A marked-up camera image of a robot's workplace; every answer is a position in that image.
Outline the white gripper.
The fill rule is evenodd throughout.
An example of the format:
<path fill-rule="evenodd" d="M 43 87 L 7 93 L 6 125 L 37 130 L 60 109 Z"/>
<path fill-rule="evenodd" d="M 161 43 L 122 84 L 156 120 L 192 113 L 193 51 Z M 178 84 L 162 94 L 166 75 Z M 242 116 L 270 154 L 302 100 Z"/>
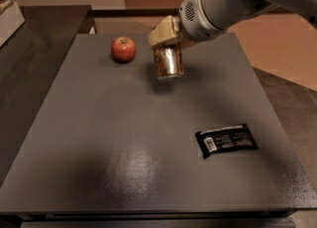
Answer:
<path fill-rule="evenodd" d="M 162 19 L 148 34 L 151 49 L 171 46 L 180 42 L 183 49 L 210 41 L 225 33 L 207 18 L 202 0 L 184 0 L 179 7 L 179 18 L 171 15 Z M 180 26 L 184 37 L 180 40 Z"/>

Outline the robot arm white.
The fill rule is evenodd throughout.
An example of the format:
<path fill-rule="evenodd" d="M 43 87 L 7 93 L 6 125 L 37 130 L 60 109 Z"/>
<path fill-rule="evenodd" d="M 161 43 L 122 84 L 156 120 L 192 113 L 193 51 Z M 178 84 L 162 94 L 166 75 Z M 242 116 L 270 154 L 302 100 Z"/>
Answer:
<path fill-rule="evenodd" d="M 165 17 L 148 35 L 152 49 L 181 43 L 188 47 L 212 40 L 229 27 L 275 7 L 287 9 L 312 26 L 317 23 L 317 0 L 183 0 L 176 17 Z"/>

